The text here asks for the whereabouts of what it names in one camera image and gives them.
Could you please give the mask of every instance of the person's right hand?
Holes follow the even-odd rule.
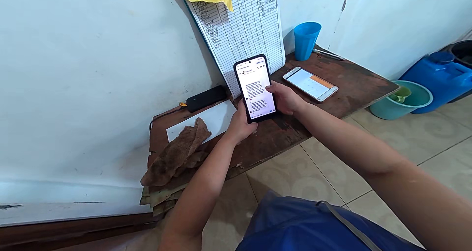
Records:
[[[293,115],[307,105],[307,102],[298,96],[290,87],[278,82],[272,81],[272,85],[266,86],[266,90],[275,95],[277,109],[286,115]]]

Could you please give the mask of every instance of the brown towel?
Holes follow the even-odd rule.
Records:
[[[198,166],[198,162],[206,157],[206,153],[194,152],[210,135],[205,122],[198,117],[193,127],[186,126],[177,138],[164,148],[141,178],[141,185],[162,186],[167,184],[172,176],[180,175],[185,168]]]

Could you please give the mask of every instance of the stack of paper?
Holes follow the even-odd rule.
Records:
[[[285,64],[277,0],[230,0],[234,12],[223,2],[186,3],[233,97],[241,94],[235,62],[264,54],[271,74]]]

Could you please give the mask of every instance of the smartphone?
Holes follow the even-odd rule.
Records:
[[[246,105],[247,122],[273,117],[277,107],[274,95],[265,90],[270,85],[266,56],[261,54],[238,61],[233,68]]]
[[[322,102],[338,90],[337,86],[319,78],[301,67],[295,67],[282,76],[287,82],[295,85],[317,101]]]

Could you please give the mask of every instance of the hand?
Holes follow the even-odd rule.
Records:
[[[228,139],[234,145],[238,145],[243,139],[247,138],[251,133],[254,133],[257,126],[258,124],[256,122],[252,122],[251,124],[247,123],[246,106],[243,100],[240,100],[237,111],[233,114],[223,138]]]
[[[307,102],[298,96],[290,87],[278,82],[272,81],[272,85],[266,86],[266,90],[275,95],[277,109],[286,115],[293,115],[294,113],[300,112],[307,105]]]

